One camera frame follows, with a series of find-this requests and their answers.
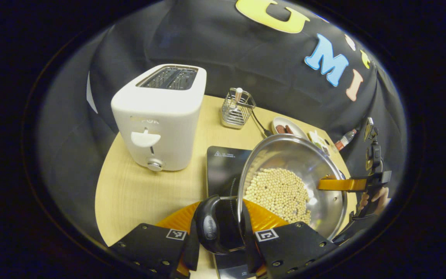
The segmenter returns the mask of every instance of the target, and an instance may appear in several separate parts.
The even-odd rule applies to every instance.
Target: pink letter
[[[356,71],[355,69],[353,69],[353,71],[354,78],[352,78],[352,83],[350,84],[348,90],[345,91],[345,93],[347,94],[347,97],[349,97],[349,99],[351,99],[352,101],[356,101],[357,91],[359,90],[361,82],[363,82],[364,80],[362,79],[362,76],[361,74],[359,74],[358,71]]]

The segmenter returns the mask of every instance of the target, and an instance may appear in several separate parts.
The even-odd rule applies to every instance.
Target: yellow letter
[[[305,15],[289,7],[285,9],[290,11],[290,18],[288,21],[280,21],[266,12],[269,4],[276,5],[277,3],[273,0],[238,0],[235,6],[239,12],[251,20],[286,33],[301,32],[304,23],[310,21]]]
[[[369,63],[370,63],[370,60],[369,60],[369,58],[368,58],[368,55],[364,52],[364,51],[362,51],[362,50],[359,50],[359,51],[361,51],[361,58],[362,58],[362,62],[364,63],[364,65],[366,66],[366,68],[368,68],[369,69]]]
[[[350,84],[350,87],[348,90],[345,91],[347,94],[347,97],[351,99],[352,101],[356,101],[357,99],[357,92],[359,91],[359,86],[361,85],[361,82],[364,81],[361,74],[359,74],[358,71],[353,69],[354,71],[354,78],[352,78],[352,83]]]

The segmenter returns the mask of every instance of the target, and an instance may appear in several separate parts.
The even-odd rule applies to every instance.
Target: hand
[[[361,202],[359,203],[359,210],[362,210],[368,204],[369,195],[366,193],[362,194]],[[371,199],[372,202],[377,201],[379,199],[378,205],[375,209],[374,214],[379,215],[383,212],[384,208],[391,201],[391,198],[388,198],[388,187],[383,187],[379,189],[379,191],[375,194],[375,196]]]

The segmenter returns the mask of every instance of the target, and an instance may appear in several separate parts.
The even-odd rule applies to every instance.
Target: toaster lever
[[[143,133],[132,132],[130,136],[133,144],[140,148],[149,148],[155,145],[160,138],[161,136],[159,134],[149,134],[147,128]]]

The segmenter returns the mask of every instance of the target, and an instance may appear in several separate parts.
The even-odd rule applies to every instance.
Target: toaster knob
[[[152,170],[152,171],[161,171],[163,169],[161,167],[161,165],[159,163],[156,163],[156,162],[149,162],[149,163],[147,163],[147,168]]]

